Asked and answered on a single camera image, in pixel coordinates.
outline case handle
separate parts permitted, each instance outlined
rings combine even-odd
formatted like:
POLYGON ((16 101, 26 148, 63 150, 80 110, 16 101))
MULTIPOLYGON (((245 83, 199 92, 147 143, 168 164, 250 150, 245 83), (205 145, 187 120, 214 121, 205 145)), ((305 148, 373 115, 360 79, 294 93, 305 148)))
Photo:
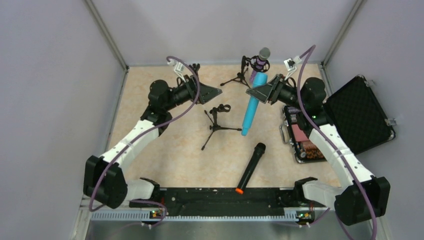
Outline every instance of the case handle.
POLYGON ((279 133, 281 134, 282 143, 289 144, 289 138, 286 138, 286 136, 284 135, 284 126, 287 126, 287 121, 284 121, 284 123, 279 126, 279 133))

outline pink object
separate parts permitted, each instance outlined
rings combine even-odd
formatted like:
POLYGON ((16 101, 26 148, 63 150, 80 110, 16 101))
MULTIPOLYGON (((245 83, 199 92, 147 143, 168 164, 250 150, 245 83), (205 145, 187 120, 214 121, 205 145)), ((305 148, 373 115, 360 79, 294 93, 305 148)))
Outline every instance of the pink object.
POLYGON ((293 130, 294 139, 296 140, 296 142, 300 143, 309 141, 304 131, 302 131, 297 124, 291 125, 291 129, 293 130))

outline white wall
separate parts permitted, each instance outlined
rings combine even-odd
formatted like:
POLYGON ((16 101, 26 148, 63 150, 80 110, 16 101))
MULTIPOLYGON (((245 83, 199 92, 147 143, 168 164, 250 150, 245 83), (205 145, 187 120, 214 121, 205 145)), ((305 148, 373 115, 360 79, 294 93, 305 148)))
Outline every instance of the white wall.
POLYGON ((0 239, 69 239, 123 71, 82 0, 3 0, 0 23, 0 239))
POLYGON ((355 0, 94 0, 125 61, 239 63, 271 50, 273 62, 317 45, 322 61, 355 0))
POLYGON ((328 66, 339 89, 357 74, 373 91, 397 138, 358 158, 391 185, 387 218, 393 239, 422 239, 424 200, 424 1, 367 1, 328 66))

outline cable connector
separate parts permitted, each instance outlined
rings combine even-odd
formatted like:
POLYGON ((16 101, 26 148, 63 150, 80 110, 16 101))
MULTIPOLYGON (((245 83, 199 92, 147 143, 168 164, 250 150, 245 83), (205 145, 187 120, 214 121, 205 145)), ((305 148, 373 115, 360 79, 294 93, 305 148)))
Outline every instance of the cable connector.
POLYGON ((285 76, 284 80, 287 80, 290 78, 291 75, 293 75, 297 70, 297 65, 302 62, 302 59, 299 56, 295 56, 294 59, 287 59, 284 61, 284 65, 287 68, 287 76, 285 76))
POLYGON ((177 62, 174 59, 168 62, 169 66, 173 66, 174 73, 181 78, 184 82, 186 81, 183 76, 184 65, 181 62, 177 62))
POLYGON ((293 62, 294 62, 296 65, 299 65, 299 64, 301 64, 301 63, 302 63, 302 59, 301 59, 301 57, 300 57, 300 56, 295 56, 295 57, 293 58, 293 62))

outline black microphone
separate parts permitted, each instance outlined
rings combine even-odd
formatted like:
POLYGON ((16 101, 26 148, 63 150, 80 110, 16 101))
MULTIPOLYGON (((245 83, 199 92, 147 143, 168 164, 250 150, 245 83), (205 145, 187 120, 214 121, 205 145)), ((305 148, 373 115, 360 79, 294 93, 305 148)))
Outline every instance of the black microphone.
POLYGON ((249 179, 251 178, 253 171, 256 168, 256 165, 258 165, 259 159, 261 159, 262 155, 265 153, 265 144, 262 142, 258 143, 254 147, 253 155, 249 161, 249 164, 246 167, 246 170, 243 173, 243 176, 241 177, 240 182, 238 183, 237 188, 235 191, 239 194, 243 194, 246 186, 248 185, 249 179))

